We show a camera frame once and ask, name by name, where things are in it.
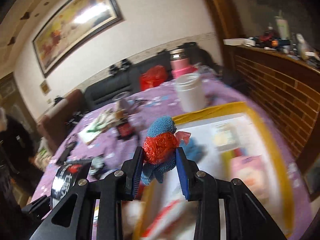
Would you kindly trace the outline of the black leather sofa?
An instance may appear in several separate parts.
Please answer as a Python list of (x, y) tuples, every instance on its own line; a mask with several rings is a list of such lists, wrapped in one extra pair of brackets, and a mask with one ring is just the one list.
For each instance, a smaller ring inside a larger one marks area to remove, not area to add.
[(163, 50), (149, 59), (133, 64), (126, 70), (120, 70), (87, 87), (84, 97), (88, 110), (93, 111), (111, 103), (113, 97), (121, 92), (130, 94), (140, 92), (140, 76), (157, 65), (163, 66), (168, 75), (167, 80), (172, 80), (170, 53)]

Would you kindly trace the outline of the yellow cardboard box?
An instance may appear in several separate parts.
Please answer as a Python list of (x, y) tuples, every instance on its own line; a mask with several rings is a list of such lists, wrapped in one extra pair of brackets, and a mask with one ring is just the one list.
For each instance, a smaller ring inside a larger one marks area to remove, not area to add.
[[(285, 163), (271, 132), (245, 102), (232, 102), (174, 117), (181, 131), (191, 133), (203, 146), (199, 169), (217, 179), (231, 180), (230, 162), (240, 156), (261, 156), (268, 178), (265, 209), (290, 237), (294, 226), (293, 191)], [(183, 198), (176, 170), (169, 171), (162, 184), (153, 181), (142, 194), (143, 213), (133, 239), (191, 239), (195, 219)]]

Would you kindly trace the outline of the blue folded cloth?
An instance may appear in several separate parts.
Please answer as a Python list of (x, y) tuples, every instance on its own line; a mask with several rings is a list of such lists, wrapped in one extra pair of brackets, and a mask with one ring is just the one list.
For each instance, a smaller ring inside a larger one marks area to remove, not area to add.
[(204, 156), (204, 148), (199, 145), (194, 138), (190, 138), (186, 144), (183, 140), (180, 142), (187, 159), (198, 163)]

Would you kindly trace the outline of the black smartphone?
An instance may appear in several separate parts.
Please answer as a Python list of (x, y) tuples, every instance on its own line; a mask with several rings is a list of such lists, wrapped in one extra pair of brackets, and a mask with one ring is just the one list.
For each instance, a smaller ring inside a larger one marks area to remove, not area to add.
[(73, 141), (65, 146), (63, 153), (60, 155), (59, 159), (57, 159), (56, 161), (57, 166), (61, 166), (67, 161), (67, 158), (70, 156), (72, 150), (74, 150), (77, 143), (78, 143), (77, 141)]

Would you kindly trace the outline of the white work gloves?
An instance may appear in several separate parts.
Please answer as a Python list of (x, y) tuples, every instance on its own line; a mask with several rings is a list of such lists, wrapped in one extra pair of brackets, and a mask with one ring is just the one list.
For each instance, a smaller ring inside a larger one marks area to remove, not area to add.
[(116, 122), (117, 114), (112, 109), (102, 111), (94, 121), (87, 126), (87, 133), (101, 133)]

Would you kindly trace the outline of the person in black coat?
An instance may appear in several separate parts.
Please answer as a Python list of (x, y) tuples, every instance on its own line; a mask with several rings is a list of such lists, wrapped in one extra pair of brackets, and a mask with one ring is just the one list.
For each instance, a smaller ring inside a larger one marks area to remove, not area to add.
[(22, 212), (11, 180), (32, 196), (43, 172), (34, 164), (33, 141), (23, 125), (1, 108), (1, 239), (29, 239), (35, 222)]

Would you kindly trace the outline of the black red battery device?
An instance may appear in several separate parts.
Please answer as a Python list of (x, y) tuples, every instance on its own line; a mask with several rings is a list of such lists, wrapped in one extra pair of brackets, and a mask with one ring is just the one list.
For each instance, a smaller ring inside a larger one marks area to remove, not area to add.
[(135, 129), (129, 123), (124, 110), (116, 111), (116, 130), (120, 140), (129, 140), (135, 135)]

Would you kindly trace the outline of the black tissue pack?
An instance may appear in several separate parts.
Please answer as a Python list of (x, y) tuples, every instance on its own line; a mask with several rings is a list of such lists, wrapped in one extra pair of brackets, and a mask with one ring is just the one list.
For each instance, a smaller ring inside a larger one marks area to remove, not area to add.
[(51, 188), (51, 209), (59, 203), (77, 181), (87, 178), (91, 163), (92, 161), (89, 159), (74, 160), (66, 162), (59, 167)]

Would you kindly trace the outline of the paper notebook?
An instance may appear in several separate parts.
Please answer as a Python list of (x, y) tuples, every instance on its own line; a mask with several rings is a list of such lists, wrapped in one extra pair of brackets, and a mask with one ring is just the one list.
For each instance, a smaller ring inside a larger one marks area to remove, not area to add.
[(87, 125), (83, 130), (78, 133), (78, 138), (86, 145), (89, 145), (92, 141), (99, 136), (100, 133), (103, 133), (105, 128), (99, 128), (94, 124)]

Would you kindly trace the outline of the red plastic bag on sofa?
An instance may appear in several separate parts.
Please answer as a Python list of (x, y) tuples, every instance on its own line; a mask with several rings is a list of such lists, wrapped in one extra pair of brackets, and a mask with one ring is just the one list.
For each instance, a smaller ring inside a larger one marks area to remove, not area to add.
[(161, 65), (150, 68), (146, 73), (139, 77), (141, 91), (154, 88), (164, 83), (168, 78), (168, 73)]

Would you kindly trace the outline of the framed painting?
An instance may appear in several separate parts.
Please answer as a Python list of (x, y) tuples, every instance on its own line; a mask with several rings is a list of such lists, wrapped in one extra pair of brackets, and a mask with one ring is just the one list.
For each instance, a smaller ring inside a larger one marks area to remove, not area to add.
[(122, 20), (116, 0), (68, 0), (33, 39), (43, 76), (92, 37)]

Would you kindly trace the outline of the pink tissue pack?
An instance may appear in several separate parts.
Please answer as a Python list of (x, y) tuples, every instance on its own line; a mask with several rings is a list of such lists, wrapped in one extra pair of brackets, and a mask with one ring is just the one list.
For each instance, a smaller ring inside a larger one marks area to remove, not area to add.
[(268, 178), (261, 156), (240, 156), (231, 159), (230, 178), (239, 178), (261, 202), (268, 201)]

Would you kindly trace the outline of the purple floral tablecloth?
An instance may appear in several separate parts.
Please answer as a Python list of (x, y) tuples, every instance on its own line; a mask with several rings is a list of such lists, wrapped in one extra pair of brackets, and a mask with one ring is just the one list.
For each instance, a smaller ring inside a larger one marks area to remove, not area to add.
[[(244, 101), (259, 114), (264, 124), (272, 133), (274, 140), (281, 150), (286, 172), (293, 190), (295, 216), (293, 232), (290, 238), (300, 239), (313, 220), (311, 206), (302, 176), (284, 138), (276, 127), (276, 122), (253, 100), (228, 85), (225, 85), (213, 74), (204, 74), (202, 76), (202, 83), (205, 95), (208, 97), (212, 106)], [(140, 129), (140, 137), (142, 139), (145, 138), (149, 125), (156, 118), (163, 115), (177, 116), (183, 114), (180, 100), (176, 94), (174, 81), (165, 82), (156, 88), (150, 88), (143, 92), (136, 93), (131, 98), (144, 100), (144, 104), (139, 106), (137, 112), (129, 118), (130, 123)], [(112, 128), (99, 135), (90, 145), (86, 145), (79, 140), (71, 152), (70, 159), (92, 157), (104, 153), (107, 157), (106, 162), (108, 167), (114, 169), (131, 157), (135, 148), (135, 139), (118, 141), (116, 139), (116, 130)]]

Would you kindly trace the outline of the blue cloth red bag bundle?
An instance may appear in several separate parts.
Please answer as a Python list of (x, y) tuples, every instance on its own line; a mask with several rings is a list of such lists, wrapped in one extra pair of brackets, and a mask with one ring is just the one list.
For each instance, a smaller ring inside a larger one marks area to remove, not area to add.
[(157, 118), (148, 128), (143, 142), (143, 169), (141, 182), (148, 186), (154, 179), (163, 183), (164, 174), (176, 166), (176, 149), (187, 145), (191, 134), (178, 132), (172, 117)]

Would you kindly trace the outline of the white plastic jar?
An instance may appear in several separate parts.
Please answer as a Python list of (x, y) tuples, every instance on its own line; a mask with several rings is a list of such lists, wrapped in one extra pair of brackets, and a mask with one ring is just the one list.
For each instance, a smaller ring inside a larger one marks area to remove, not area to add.
[(175, 89), (185, 113), (200, 111), (206, 108), (207, 100), (199, 73), (179, 76), (175, 80)]

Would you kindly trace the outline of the pink sleeved bottle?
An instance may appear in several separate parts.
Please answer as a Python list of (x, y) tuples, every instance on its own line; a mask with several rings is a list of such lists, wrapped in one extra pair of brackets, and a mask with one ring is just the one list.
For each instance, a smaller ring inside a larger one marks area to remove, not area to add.
[(197, 71), (197, 68), (190, 63), (189, 57), (187, 57), (185, 50), (182, 48), (170, 51), (170, 64), (174, 79)]

